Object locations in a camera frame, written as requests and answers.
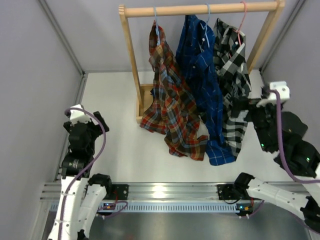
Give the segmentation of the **red brown plaid shirt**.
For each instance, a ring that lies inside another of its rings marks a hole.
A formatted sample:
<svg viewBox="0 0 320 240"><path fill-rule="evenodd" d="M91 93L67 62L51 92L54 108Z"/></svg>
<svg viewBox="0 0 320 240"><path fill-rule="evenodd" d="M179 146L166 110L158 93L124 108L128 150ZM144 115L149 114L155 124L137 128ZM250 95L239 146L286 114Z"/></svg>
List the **red brown plaid shirt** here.
<svg viewBox="0 0 320 240"><path fill-rule="evenodd" d="M208 137L197 135L200 127L196 100L185 81L176 57L159 26L157 46L156 23L149 34L149 63L154 72L151 105L144 111L139 126L151 133L164 135L168 151L176 157L203 161Z"/></svg>

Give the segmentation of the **light blue hanger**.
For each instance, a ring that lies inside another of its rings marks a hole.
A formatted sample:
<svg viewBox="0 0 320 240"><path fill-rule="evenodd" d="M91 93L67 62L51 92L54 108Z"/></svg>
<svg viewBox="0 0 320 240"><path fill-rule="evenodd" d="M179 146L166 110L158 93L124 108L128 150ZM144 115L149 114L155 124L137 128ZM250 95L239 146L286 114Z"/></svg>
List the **light blue hanger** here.
<svg viewBox="0 0 320 240"><path fill-rule="evenodd" d="M153 6L153 12L154 12L154 20L155 20L155 33L157 37L157 46L161 44L161 39L160 39L160 31L159 31L159 24L158 24L158 15L157 15L157 8L156 6Z"/></svg>

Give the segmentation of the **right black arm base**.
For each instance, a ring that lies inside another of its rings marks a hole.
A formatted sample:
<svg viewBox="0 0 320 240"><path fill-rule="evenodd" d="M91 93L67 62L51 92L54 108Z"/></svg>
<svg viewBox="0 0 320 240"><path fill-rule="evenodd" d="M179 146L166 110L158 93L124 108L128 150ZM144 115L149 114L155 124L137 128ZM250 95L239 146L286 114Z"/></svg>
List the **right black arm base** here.
<svg viewBox="0 0 320 240"><path fill-rule="evenodd" d="M236 205L236 209L239 211L236 215L241 218L253 217L264 205L265 201L261 200L259 205L255 207L255 200L252 196L249 196L247 189L249 183L255 177L248 173L240 173L234 183L223 183L217 185L218 199L225 202L228 205Z"/></svg>

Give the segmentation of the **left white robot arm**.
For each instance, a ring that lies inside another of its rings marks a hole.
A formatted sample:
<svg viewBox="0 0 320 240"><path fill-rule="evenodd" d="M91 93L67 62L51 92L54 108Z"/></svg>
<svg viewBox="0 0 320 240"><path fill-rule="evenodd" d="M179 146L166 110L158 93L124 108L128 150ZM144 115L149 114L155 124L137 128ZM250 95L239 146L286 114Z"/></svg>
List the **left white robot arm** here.
<svg viewBox="0 0 320 240"><path fill-rule="evenodd" d="M69 146L61 164L60 198L48 239L87 240L101 201L113 195L110 176L90 174L103 152L95 151L95 141L102 137L106 146L110 129L98 111L90 113L81 105L67 109L65 115Z"/></svg>

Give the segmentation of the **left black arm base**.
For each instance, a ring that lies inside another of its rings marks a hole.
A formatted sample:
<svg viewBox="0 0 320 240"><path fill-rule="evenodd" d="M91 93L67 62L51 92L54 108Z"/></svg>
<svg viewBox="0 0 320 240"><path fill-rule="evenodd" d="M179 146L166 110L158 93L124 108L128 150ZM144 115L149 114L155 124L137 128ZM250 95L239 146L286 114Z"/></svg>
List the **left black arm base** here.
<svg viewBox="0 0 320 240"><path fill-rule="evenodd" d="M106 190L103 200L113 200L98 207L96 215L102 218L112 218L119 215L128 207L128 184L113 184L109 175L94 174L88 181L89 185L97 184Z"/></svg>

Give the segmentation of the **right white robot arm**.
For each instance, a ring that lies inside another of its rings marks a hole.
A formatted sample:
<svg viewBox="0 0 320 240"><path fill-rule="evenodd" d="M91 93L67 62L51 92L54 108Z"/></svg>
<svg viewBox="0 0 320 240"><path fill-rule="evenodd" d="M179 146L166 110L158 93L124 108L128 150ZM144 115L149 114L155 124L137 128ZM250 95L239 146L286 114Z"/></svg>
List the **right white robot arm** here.
<svg viewBox="0 0 320 240"><path fill-rule="evenodd" d="M260 199L299 218L309 229L320 231L320 153L303 137L308 130L300 118L281 105L248 106L245 120L252 122L260 146L278 152L274 161L308 194L298 194L270 185L248 173L240 173L232 186L239 199Z"/></svg>

